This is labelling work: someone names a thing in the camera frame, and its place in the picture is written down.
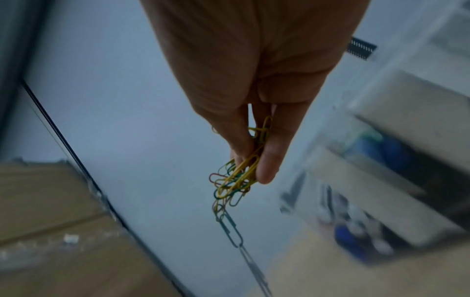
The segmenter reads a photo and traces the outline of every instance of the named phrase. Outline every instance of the transparent plastic box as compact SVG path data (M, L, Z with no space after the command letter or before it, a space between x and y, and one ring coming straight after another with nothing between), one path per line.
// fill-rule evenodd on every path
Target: transparent plastic box
M470 230L470 1L427 1L404 28L280 190L283 207L365 263Z

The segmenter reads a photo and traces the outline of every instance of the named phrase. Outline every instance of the paper clip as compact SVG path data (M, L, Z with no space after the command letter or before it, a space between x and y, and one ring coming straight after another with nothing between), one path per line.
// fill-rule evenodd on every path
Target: paper clip
M232 228L235 230L235 232L239 236L240 244L237 245L235 241L233 240L233 238L230 236L230 230L227 228L227 226L223 222L224 218L227 218L227 220L229 220L230 225L232 225ZM227 237L230 239L230 242L232 243L232 245L237 249L241 248L243 246L243 237L241 236L240 232L238 232L235 222L233 221L233 219L231 218L231 216L228 214L226 210L224 210L223 213L220 215L220 217L217 218L217 221L222 226L222 229L224 229L224 232L227 235Z

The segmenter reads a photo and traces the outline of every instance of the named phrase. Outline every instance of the white wall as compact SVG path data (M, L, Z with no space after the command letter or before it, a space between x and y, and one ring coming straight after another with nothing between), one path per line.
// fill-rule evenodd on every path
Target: white wall
M227 146L191 110L138 1L56 2L27 83L116 210L176 276L198 296L240 296L255 283L214 220L213 186L207 181L228 160ZM374 1L358 37L380 45L416 3ZM275 182L255 186L231 211L263 270L302 225L281 215L270 194L362 64L344 57ZM50 160L49 144L30 138L36 133L33 115L24 111L27 106L18 108L1 156ZM57 150L51 154L61 158Z

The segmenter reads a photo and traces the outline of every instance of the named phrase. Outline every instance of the cardboard box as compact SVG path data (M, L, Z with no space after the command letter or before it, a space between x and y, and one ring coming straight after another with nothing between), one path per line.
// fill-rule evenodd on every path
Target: cardboard box
M0 292L180 296L67 164L0 165Z

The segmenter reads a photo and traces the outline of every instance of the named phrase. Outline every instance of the human hand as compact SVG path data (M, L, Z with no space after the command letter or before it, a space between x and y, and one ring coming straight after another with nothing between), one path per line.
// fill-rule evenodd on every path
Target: human hand
M269 183L369 0L141 0L194 110L237 163L257 127L273 122L256 177Z

